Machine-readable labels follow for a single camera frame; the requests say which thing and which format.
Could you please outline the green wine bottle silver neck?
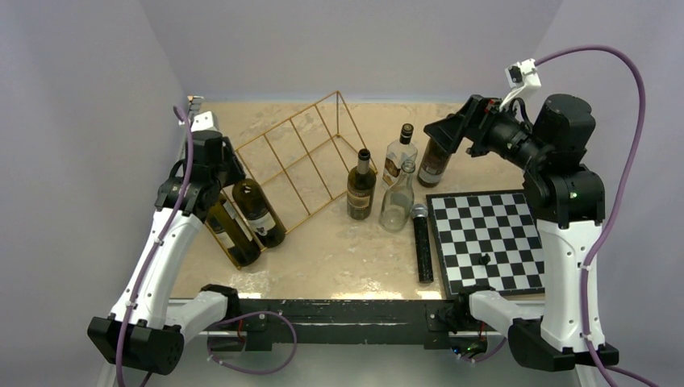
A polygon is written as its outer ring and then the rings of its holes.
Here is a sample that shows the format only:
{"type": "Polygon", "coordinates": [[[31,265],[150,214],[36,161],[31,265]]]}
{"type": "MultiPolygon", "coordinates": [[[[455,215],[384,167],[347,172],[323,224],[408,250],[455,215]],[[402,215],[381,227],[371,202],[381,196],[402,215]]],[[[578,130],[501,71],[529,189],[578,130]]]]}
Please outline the green wine bottle silver neck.
{"type": "Polygon", "coordinates": [[[368,218],[372,211],[377,177],[371,169],[370,161],[370,150],[362,148],[357,154],[357,165],[348,174],[347,214],[355,220],[368,218]]]}

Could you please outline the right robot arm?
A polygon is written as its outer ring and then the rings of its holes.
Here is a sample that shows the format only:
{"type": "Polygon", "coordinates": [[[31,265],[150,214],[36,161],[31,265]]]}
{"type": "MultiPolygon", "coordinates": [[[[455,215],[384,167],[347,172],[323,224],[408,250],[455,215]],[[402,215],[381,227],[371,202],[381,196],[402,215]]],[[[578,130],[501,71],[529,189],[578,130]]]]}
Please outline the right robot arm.
{"type": "Polygon", "coordinates": [[[471,285],[442,319],[456,330],[480,323],[494,328],[525,368],[558,372],[619,363],[619,351],[603,334],[591,263],[607,230],[603,181],[582,163],[595,125],[591,106],[572,95],[547,97],[530,123],[502,100],[475,94],[457,112],[424,127],[448,151],[468,139],[470,156],[494,152],[523,172],[523,194],[544,258],[543,313],[533,314],[492,286],[471,285]]]}

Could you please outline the clear glass bottle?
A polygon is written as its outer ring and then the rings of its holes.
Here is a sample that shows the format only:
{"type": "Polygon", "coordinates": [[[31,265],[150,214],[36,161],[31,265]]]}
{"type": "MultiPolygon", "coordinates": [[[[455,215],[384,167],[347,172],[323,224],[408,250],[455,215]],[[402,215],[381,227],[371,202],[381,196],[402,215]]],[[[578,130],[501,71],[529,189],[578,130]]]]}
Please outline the clear glass bottle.
{"type": "Polygon", "coordinates": [[[415,201],[414,172],[415,162],[411,159],[403,161],[398,180],[384,195],[379,223],[388,232],[401,231],[407,224],[415,201]]]}

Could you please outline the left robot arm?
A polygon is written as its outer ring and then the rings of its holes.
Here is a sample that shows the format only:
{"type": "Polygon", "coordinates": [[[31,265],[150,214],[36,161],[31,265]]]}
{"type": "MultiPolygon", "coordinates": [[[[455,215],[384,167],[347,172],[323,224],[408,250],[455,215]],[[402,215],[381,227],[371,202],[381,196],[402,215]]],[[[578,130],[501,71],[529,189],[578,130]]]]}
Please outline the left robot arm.
{"type": "Polygon", "coordinates": [[[190,154],[157,190],[151,231],[129,283],[110,313],[88,326],[88,337],[116,367],[119,381],[125,368],[168,375],[200,332],[214,324],[229,330],[240,321],[238,293],[225,285],[205,285],[191,301],[169,308],[190,245],[219,191],[240,171],[228,138],[216,130],[194,132],[186,147],[190,154]]]}

